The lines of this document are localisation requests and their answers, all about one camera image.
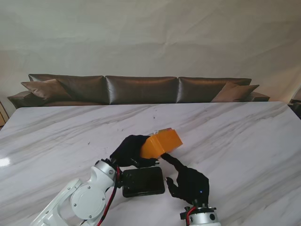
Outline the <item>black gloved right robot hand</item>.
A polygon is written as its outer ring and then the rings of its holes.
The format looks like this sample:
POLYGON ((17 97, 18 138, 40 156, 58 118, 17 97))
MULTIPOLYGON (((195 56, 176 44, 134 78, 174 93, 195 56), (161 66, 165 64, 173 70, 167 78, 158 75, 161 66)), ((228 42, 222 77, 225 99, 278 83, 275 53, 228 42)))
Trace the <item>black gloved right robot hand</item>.
POLYGON ((170 178, 166 178, 168 190, 172 197, 179 198, 191 205, 208 206, 209 203, 209 179, 193 168, 183 165, 177 158, 165 153, 161 158, 178 172, 176 184, 170 178))

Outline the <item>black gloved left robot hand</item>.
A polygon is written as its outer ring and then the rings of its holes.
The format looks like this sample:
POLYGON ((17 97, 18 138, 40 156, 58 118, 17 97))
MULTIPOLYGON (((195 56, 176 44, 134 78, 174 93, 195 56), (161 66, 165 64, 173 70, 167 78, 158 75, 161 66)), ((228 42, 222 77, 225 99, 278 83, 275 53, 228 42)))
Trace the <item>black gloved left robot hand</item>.
POLYGON ((119 167, 135 166, 147 168, 159 164, 155 158, 146 159, 140 156, 142 146, 149 136, 130 135, 126 137, 118 148, 110 155, 110 160, 119 167))

